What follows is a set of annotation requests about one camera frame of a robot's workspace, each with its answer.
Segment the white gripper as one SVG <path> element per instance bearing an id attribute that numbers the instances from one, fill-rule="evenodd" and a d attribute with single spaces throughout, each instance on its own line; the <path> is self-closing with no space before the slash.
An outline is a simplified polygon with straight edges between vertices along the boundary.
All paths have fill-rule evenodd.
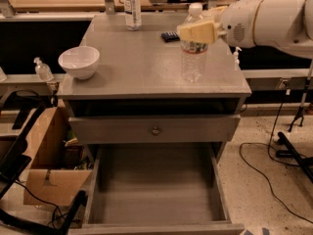
<path id="1" fill-rule="evenodd" d="M 178 25 L 178 35 L 183 41 L 212 44 L 226 34 L 224 40 L 231 47 L 254 47 L 253 26 L 262 1 L 239 0 L 228 7 L 204 10 L 202 16 L 207 20 Z"/>

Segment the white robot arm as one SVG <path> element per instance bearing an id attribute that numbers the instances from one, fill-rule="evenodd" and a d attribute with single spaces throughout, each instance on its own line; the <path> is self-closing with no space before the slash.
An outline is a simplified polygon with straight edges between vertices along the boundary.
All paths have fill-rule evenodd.
<path id="1" fill-rule="evenodd" d="M 177 27 L 183 41 L 231 47 L 269 46 L 313 59 L 313 0 L 239 0 L 213 8 L 208 16 Z"/>

